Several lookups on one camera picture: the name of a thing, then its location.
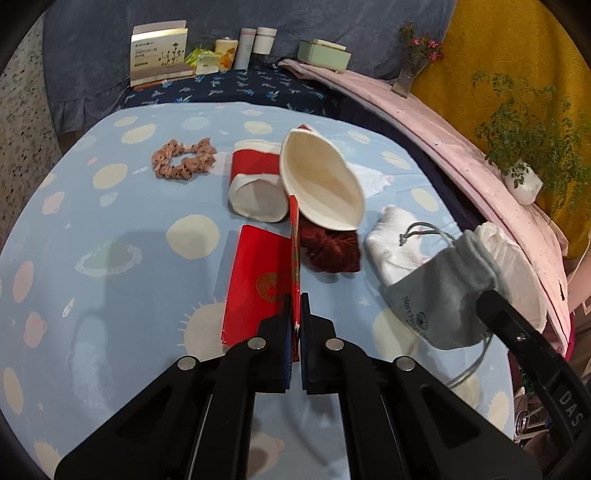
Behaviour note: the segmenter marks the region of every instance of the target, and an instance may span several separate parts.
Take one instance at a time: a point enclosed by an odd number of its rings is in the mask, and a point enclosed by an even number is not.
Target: gray drawstring pouch
[[[418,225],[432,230],[411,232]],[[474,232],[454,239],[430,223],[412,224],[400,245],[412,235],[439,234],[448,247],[385,289],[392,311],[435,348],[451,350],[485,343],[491,334],[476,315],[476,300],[496,290],[510,301],[502,274]]]

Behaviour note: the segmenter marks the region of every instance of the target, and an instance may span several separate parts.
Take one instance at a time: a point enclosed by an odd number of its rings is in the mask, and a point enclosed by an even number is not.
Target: pink cloth
[[[284,60],[282,65],[300,77],[318,80],[361,100],[390,121],[433,159],[488,221],[519,244],[540,278],[556,334],[554,347],[565,355],[571,326],[562,248],[538,209],[519,205],[496,167],[485,163],[484,154],[415,96],[404,99],[392,93],[384,81],[348,70],[335,73],[294,60]]]

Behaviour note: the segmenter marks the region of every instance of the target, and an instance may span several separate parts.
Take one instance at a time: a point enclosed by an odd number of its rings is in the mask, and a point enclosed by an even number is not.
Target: white bottle
[[[234,57],[234,70],[248,70],[251,61],[252,45],[255,41],[256,28],[243,28],[240,30],[238,50]]]

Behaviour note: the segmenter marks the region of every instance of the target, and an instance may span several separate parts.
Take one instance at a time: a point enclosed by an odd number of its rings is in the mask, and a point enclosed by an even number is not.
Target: white pot
[[[531,205],[534,203],[543,185],[534,171],[527,167],[527,171],[524,174],[524,182],[521,185],[517,185],[517,188],[515,188],[514,181],[510,173],[505,175],[505,185],[515,200],[517,200],[517,203],[520,205]]]

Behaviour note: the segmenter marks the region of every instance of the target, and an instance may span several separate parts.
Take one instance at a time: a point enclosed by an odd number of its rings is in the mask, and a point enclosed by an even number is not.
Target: green box
[[[347,69],[351,54],[338,48],[302,40],[297,51],[297,58],[299,61],[316,67],[342,72]]]

